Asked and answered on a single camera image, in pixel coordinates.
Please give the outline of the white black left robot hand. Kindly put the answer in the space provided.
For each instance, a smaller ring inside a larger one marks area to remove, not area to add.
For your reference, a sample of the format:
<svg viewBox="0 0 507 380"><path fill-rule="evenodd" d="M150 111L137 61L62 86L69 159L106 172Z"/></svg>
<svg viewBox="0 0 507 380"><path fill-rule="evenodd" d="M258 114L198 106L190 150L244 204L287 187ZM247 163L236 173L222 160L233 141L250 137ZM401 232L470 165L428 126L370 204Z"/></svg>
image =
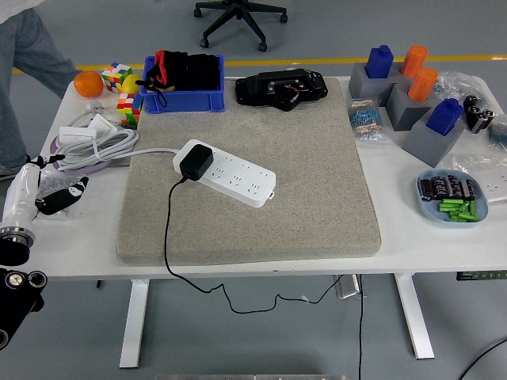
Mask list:
<svg viewBox="0 0 507 380"><path fill-rule="evenodd" d="M38 214L57 215L82 198L88 177L78 178L66 187L49 188L50 193L40 195L40 186L45 184L42 172L48 165L64 158L62 154L49 158L38 156L21 168L7 190L2 222L32 221Z"/></svg>

